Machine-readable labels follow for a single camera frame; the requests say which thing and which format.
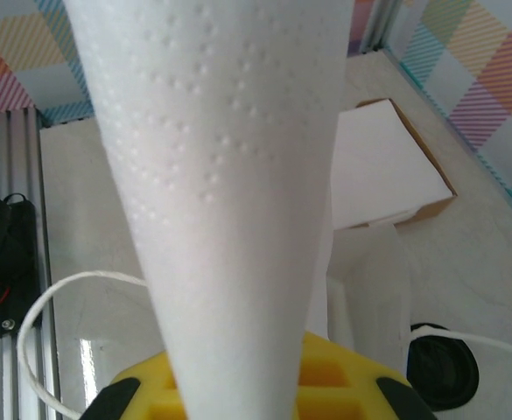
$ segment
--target white floor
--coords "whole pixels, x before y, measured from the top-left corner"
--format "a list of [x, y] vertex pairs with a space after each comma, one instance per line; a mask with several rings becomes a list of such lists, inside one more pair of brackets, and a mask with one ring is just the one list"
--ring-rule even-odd
[[[512, 343], [512, 206], [501, 189], [383, 53], [347, 61], [343, 109], [393, 98], [445, 168], [459, 197], [438, 218], [400, 227], [412, 281], [412, 322]], [[94, 120], [42, 130], [52, 274], [140, 275]], [[61, 391], [83, 410], [115, 374], [164, 348], [145, 290], [77, 284], [55, 298]], [[512, 418], [512, 356], [471, 345], [480, 389], [441, 419]]]

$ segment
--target pastel plaid wall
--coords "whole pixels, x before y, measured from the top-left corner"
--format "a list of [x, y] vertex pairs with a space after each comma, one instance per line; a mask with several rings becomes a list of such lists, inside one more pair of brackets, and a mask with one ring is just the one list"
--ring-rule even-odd
[[61, 0], [0, 0], [0, 111], [30, 106], [48, 123], [93, 114]]
[[512, 196], [512, 1], [406, 0], [388, 44]]

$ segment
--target screw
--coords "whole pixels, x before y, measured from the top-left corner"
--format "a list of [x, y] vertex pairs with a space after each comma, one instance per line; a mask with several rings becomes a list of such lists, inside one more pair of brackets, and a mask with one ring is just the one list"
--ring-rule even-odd
[[10, 331], [14, 328], [15, 322], [12, 319], [6, 319], [1, 323], [1, 327], [4, 330]]

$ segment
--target metal rail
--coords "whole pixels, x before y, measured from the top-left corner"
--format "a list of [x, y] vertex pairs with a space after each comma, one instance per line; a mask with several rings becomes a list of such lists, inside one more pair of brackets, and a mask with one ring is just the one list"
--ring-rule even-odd
[[[46, 209], [39, 144], [39, 119], [34, 108], [0, 113], [0, 196], [24, 194], [36, 207], [39, 280], [42, 290], [50, 284]], [[53, 323], [53, 305], [43, 313], [41, 327], [28, 337], [28, 354], [42, 383], [59, 395], [59, 372]], [[60, 420], [19, 375], [17, 338], [0, 339], [0, 420]]]

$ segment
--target black round object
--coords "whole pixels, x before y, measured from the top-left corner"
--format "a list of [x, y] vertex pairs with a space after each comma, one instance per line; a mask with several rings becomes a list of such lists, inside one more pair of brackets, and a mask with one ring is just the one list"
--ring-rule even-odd
[[[436, 324], [415, 324], [411, 330]], [[480, 383], [480, 371], [461, 339], [428, 336], [410, 344], [407, 379], [433, 411], [451, 410], [468, 403]]]

